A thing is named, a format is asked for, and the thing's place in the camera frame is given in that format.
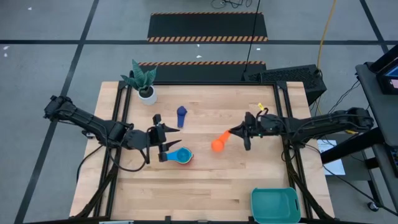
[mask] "orange object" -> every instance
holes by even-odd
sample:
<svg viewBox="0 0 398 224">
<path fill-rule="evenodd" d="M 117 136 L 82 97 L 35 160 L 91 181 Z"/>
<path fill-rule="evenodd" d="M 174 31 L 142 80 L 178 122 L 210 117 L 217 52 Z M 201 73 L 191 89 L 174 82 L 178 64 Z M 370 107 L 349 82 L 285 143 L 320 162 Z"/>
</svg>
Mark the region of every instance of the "orange object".
<svg viewBox="0 0 398 224">
<path fill-rule="evenodd" d="M 215 151 L 215 152 L 223 151 L 224 150 L 224 144 L 228 140 L 230 135 L 231 135 L 231 133 L 229 133 L 229 130 L 227 130 L 218 139 L 215 139 L 214 141 L 212 141 L 211 142 L 212 150 Z"/>
</svg>

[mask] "teal plastic bin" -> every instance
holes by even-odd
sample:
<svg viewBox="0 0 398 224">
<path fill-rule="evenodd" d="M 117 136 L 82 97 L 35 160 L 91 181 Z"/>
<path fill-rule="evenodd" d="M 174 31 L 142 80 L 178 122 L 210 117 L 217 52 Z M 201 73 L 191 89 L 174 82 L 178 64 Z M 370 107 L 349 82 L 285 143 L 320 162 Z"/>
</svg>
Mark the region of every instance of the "teal plastic bin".
<svg viewBox="0 0 398 224">
<path fill-rule="evenodd" d="M 296 191 L 285 189 L 259 189 L 251 192 L 251 211 L 258 223 L 298 223 L 301 219 Z"/>
</svg>

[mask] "black metal frame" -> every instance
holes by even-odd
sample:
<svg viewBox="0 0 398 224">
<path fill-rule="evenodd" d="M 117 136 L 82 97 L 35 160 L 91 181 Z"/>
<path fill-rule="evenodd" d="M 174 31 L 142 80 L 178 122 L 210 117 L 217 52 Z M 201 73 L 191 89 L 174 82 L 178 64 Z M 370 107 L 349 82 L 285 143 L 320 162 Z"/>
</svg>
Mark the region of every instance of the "black metal frame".
<svg viewBox="0 0 398 224">
<path fill-rule="evenodd" d="M 275 98 L 275 105 L 277 109 L 277 114 L 278 116 L 283 116 L 282 112 L 282 105 L 280 103 L 280 96 L 279 96 L 279 89 L 282 90 L 284 94 L 284 100 L 285 100 L 285 106 L 286 106 L 286 112 L 288 117 L 292 117 L 292 108 L 290 105 L 290 98 L 289 98 L 289 93 L 287 89 L 287 83 L 285 81 L 283 82 L 269 82 L 269 83 L 257 83 L 257 82 L 155 82 L 155 85 L 247 85 L 247 86 L 272 86 L 274 89 L 274 98 Z M 116 101 L 114 105 L 114 111 L 113 111 L 113 120 L 116 120 L 118 117 L 119 113 L 119 107 L 120 107 L 120 101 L 121 101 L 121 96 L 123 89 L 125 89 L 126 84 L 123 81 L 120 81 L 118 84 L 118 92 L 116 93 Z M 123 109 L 123 115 L 122 115 L 122 121 L 126 122 L 127 120 L 127 112 L 129 109 L 129 103 L 131 99 L 131 91 L 132 88 L 129 86 L 127 88 L 127 93 L 125 97 L 125 102 L 124 102 L 124 109 Z M 286 168 L 287 170 L 289 169 L 289 166 L 291 166 L 291 158 L 289 154 L 289 142 L 286 141 L 286 139 L 282 138 L 282 145 L 284 149 L 284 154 L 285 154 L 285 162 L 286 162 Z M 296 154 L 296 162 L 297 162 L 297 173 L 298 177 L 301 181 L 301 186 L 307 188 L 307 184 L 305 181 L 305 174 L 303 170 L 303 164 L 301 160 L 301 155 L 300 155 L 300 150 L 296 146 L 292 146 L 293 150 L 295 151 Z M 121 157 L 121 148 L 116 149 L 116 155 L 115 155 L 115 160 L 120 161 Z M 67 223 L 80 223 L 80 224 L 97 224 L 99 222 L 105 222 L 105 221 L 111 221 L 111 213 L 112 213 L 112 208 L 113 208 L 113 201 L 114 201 L 114 195 L 116 191 L 116 182 L 118 178 L 118 167 L 113 165 L 112 168 L 108 171 L 109 169 L 109 154 L 106 153 L 104 156 L 104 163 L 103 163 L 103 168 L 101 171 L 101 180 L 99 183 L 98 190 L 95 192 L 93 198 L 90 200 L 90 202 L 84 207 L 84 209 L 75 217 L 71 217 L 70 219 L 67 220 L 54 220 L 54 221 L 47 221 L 47 222 L 36 222 L 35 224 L 48 224 L 48 223 L 56 223 L 56 224 L 67 224 Z M 110 184 L 109 187 L 109 194 L 108 194 L 108 201 L 106 205 L 106 214 L 105 216 L 99 216 L 100 210 L 101 210 L 101 205 L 102 205 L 102 200 L 103 200 L 103 192 L 107 188 L 108 184 Z M 289 176 L 289 185 L 290 187 L 295 189 L 295 182 L 293 181 L 293 178 Z M 305 213 L 307 215 L 306 218 L 301 218 L 300 223 L 355 223 L 355 222 L 344 222 L 344 221 L 339 221 L 339 220 L 327 220 L 327 219 L 313 219 L 312 216 L 312 208 L 310 206 L 310 203 L 308 200 L 303 197 L 303 202 L 304 202 L 304 207 L 305 207 Z M 88 217 L 90 212 L 94 209 L 93 212 L 93 217 Z M 243 221 L 243 222 L 230 222 L 230 221 L 172 221 L 170 216 L 166 216 L 165 220 L 152 220 L 152 221 L 147 221 L 147 220 L 134 220 L 135 224 L 147 224 L 147 223 L 159 223 L 159 224 L 171 224 L 171 223 L 178 223 L 178 224 L 201 224 L 201 223 L 206 223 L 206 224 L 225 224 L 225 223 L 230 223 L 230 224 L 255 224 L 257 222 L 254 221 L 253 217 L 248 217 L 248 221 Z"/>
<path fill-rule="evenodd" d="M 283 94 L 284 94 L 284 100 L 285 100 L 285 105 L 286 105 L 286 111 L 287 111 L 287 116 L 292 117 L 292 108 L 290 105 L 290 99 L 289 99 L 289 94 L 287 91 L 287 84 L 286 82 L 277 82 L 277 83 L 257 83 L 257 82 L 155 82 L 155 85 L 253 85 L 253 86 L 272 86 L 274 89 L 274 97 L 275 97 L 275 105 L 277 108 L 277 113 L 278 116 L 283 116 L 282 113 L 282 105 L 280 103 L 280 96 L 279 96 L 279 88 L 282 89 Z M 118 113 L 119 113 L 119 107 L 120 107 L 120 101 L 121 101 L 121 95 L 122 91 L 125 88 L 126 84 L 122 81 L 119 82 L 118 85 L 118 92 L 116 93 L 116 101 L 114 105 L 114 110 L 113 110 L 113 115 L 112 115 L 112 120 L 117 120 Z M 127 89 L 126 93 L 126 98 L 124 102 L 124 109 L 123 109 L 123 117 L 122 117 L 122 122 L 126 122 L 127 119 L 127 112 L 129 108 L 129 102 L 130 102 L 130 97 L 131 97 L 131 87 Z M 290 155 L 289 155 L 289 144 L 288 142 L 282 138 L 282 145 L 284 148 L 284 153 L 285 153 L 285 162 L 286 164 L 291 163 L 290 160 Z M 307 187 L 306 181 L 305 181 L 305 174 L 303 170 L 303 165 L 301 161 L 301 155 L 300 151 L 298 148 L 294 147 L 295 153 L 296 153 L 296 162 L 297 162 L 297 172 L 300 177 L 300 180 L 304 183 L 304 186 Z M 116 149 L 116 156 L 115 160 L 119 162 L 120 160 L 120 155 L 121 155 L 121 148 Z M 101 178 L 99 181 L 99 189 L 101 189 L 100 192 L 100 197 L 95 198 L 95 210 L 93 213 L 93 217 L 100 217 L 100 210 L 101 210 L 101 205 L 102 205 L 102 193 L 103 189 L 107 187 L 107 184 L 109 183 L 109 175 L 112 175 L 111 180 L 110 180 L 110 188 L 109 188 L 109 194 L 108 194 L 108 201 L 106 205 L 106 213 L 105 216 L 103 217 L 105 220 L 109 220 L 111 213 L 112 213 L 112 207 L 113 207 L 113 200 L 114 200 L 114 195 L 116 191 L 116 182 L 118 178 L 118 168 L 117 167 L 112 167 L 112 169 L 108 172 L 109 169 L 109 154 L 106 152 L 104 156 L 104 162 L 103 162 L 103 167 L 101 170 Z M 290 187 L 295 189 L 295 182 L 293 179 L 289 176 L 289 185 Z M 307 218 L 304 218 L 302 221 L 310 221 L 312 220 L 312 209 L 310 204 L 307 202 L 305 198 L 303 198 L 303 202 L 305 205 L 305 212 L 307 214 Z M 91 212 L 90 211 L 85 211 L 83 217 L 87 217 L 88 214 Z M 77 221 L 76 218 L 72 218 L 69 220 L 59 220 L 55 221 L 53 223 L 73 223 L 74 221 Z M 249 220 L 248 222 L 211 222 L 211 223 L 256 223 L 252 217 L 248 217 Z M 167 221 L 134 221 L 134 223 L 167 223 Z M 192 223 L 192 221 L 187 221 L 187 222 L 175 222 L 173 223 Z"/>
</svg>

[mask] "gray floor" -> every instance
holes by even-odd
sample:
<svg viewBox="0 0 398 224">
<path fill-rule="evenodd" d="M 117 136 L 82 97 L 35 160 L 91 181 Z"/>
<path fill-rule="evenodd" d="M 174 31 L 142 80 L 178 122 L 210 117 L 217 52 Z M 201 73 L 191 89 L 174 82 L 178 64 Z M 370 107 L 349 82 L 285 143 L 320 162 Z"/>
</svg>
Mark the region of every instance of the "gray floor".
<svg viewBox="0 0 398 224">
<path fill-rule="evenodd" d="M 385 40 L 398 40 L 395 0 L 366 0 Z M 1 40 L 79 40 L 93 0 L 0 1 Z M 219 11 L 255 11 L 251 7 Z M 332 0 L 263 0 L 270 40 L 320 40 Z M 88 40 L 144 40 L 152 12 L 217 11 L 210 0 L 99 0 Z M 326 40 L 377 40 L 359 0 L 338 0 Z M 248 45 L 85 45 L 68 92 L 74 102 L 94 112 L 100 83 L 127 74 L 137 61 L 245 60 Z M 42 119 L 51 95 L 58 95 L 77 45 L 0 44 L 0 222 L 12 223 L 21 204 L 49 122 Z M 328 91 L 320 108 L 327 112 L 356 81 L 354 67 L 383 54 L 379 45 L 326 45 L 320 68 Z M 317 45 L 253 45 L 251 60 L 264 60 L 267 68 L 317 62 Z M 359 87 L 337 107 L 367 107 Z M 75 172 L 86 140 L 80 130 L 59 124 L 27 211 L 25 222 L 67 218 L 75 191 Z M 384 203 L 392 207 L 380 182 Z M 366 182 L 355 182 L 370 194 Z M 336 217 L 342 220 L 397 223 L 385 211 L 370 212 L 365 198 L 335 179 L 328 185 Z"/>
</svg>

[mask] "blue object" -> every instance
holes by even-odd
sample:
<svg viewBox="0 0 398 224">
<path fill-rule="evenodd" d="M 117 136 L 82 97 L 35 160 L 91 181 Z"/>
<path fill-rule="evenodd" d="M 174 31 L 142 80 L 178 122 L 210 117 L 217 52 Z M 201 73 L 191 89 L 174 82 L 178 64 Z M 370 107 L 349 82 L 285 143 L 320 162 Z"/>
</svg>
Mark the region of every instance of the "blue object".
<svg viewBox="0 0 398 224">
<path fill-rule="evenodd" d="M 182 128 L 184 126 L 184 118 L 186 114 L 187 114 L 187 109 L 185 109 L 185 107 L 180 106 L 177 109 L 177 126 L 179 128 Z"/>
<path fill-rule="evenodd" d="M 285 189 L 258 189 L 251 192 L 251 211 L 256 222 L 298 223 L 301 219 L 296 191 Z"/>
<path fill-rule="evenodd" d="M 193 154 L 191 150 L 187 149 L 186 147 L 182 147 L 177 151 L 167 153 L 167 160 L 168 161 L 175 161 L 181 164 L 186 164 L 191 161 Z"/>
</svg>

